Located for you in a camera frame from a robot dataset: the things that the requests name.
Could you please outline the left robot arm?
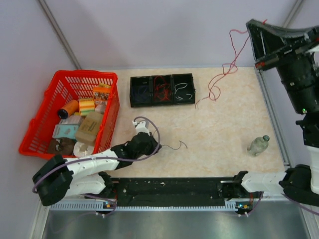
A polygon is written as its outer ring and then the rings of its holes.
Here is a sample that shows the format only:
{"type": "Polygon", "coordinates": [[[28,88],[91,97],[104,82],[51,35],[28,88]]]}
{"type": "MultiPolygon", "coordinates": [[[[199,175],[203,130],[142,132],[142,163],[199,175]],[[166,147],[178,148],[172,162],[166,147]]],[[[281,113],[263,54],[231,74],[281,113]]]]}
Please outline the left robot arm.
{"type": "Polygon", "coordinates": [[[140,132],[131,140],[97,154],[79,158],[55,155],[34,174],[32,191],[44,206],[81,194],[99,194],[106,198],[113,191],[107,171],[145,160],[160,149],[161,144],[151,133],[140,132]]]}

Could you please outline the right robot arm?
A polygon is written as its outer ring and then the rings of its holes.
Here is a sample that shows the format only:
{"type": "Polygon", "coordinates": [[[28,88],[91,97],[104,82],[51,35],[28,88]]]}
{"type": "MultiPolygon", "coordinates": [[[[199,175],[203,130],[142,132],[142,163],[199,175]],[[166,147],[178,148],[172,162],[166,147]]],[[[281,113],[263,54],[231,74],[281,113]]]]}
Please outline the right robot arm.
{"type": "Polygon", "coordinates": [[[314,49],[319,46],[319,28],[289,29],[252,19],[246,22],[258,71],[276,68],[303,132],[310,165],[299,164],[279,173],[241,171],[234,177],[233,192],[283,194],[297,203],[319,205],[319,67],[314,49]]]}

